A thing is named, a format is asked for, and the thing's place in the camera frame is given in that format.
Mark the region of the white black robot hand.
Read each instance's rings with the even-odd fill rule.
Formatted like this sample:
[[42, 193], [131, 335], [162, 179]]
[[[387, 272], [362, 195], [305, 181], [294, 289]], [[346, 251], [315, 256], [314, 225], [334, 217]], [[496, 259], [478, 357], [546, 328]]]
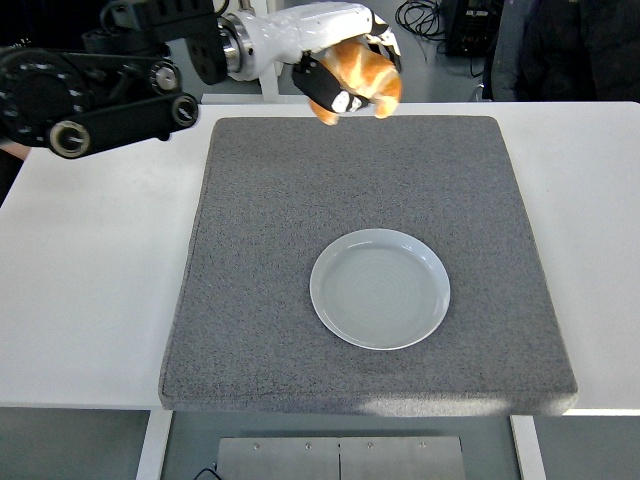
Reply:
[[235, 79], [254, 80], [276, 62], [289, 64], [294, 84], [327, 125], [370, 104], [378, 119], [396, 110], [402, 94], [399, 45], [370, 8], [331, 1], [235, 17], [249, 39]]

